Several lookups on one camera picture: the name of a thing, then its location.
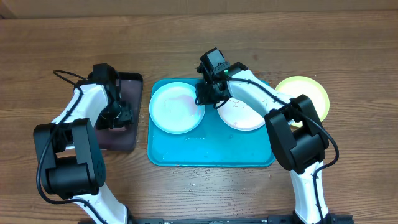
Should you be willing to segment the white plate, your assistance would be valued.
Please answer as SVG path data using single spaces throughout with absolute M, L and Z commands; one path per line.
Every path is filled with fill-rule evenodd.
M 261 115 L 235 98 L 230 98 L 217 112 L 229 127 L 238 131 L 253 131 L 265 125 Z

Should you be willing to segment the light blue plate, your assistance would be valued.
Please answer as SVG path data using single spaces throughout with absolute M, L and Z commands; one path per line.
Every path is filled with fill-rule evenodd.
M 183 134 L 195 129 L 205 115 L 205 107 L 195 103 L 195 87 L 172 82 L 152 95 L 149 113 L 155 125 L 170 134 Z

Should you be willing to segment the green and pink sponge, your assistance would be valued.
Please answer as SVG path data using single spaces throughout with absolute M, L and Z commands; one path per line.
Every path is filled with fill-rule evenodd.
M 128 128 L 129 128 L 129 125 L 125 125 L 125 126 L 122 126 L 122 127 L 109 128 L 109 131 L 111 131 L 111 132 L 124 132 L 124 131 L 127 131 Z

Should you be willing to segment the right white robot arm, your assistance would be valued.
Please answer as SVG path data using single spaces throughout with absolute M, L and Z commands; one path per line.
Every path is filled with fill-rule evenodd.
M 235 98 L 261 115 L 273 155 L 290 172 L 295 216 L 302 223 L 325 223 L 329 211 L 323 199 L 321 171 L 330 136 L 311 99 L 283 96 L 239 62 L 215 67 L 202 62 L 197 72 L 204 81 L 196 85 L 195 103 L 217 109 Z

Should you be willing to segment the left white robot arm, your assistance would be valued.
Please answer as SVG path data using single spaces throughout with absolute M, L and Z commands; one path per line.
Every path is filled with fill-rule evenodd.
M 95 134 L 97 120 L 106 113 L 113 113 L 113 118 L 101 128 L 131 123 L 131 109 L 120 98 L 113 82 L 80 80 L 65 110 L 51 123 L 34 129 L 36 185 L 47 203 L 75 203 L 95 223 L 133 223 L 129 209 L 105 183 L 105 163 Z

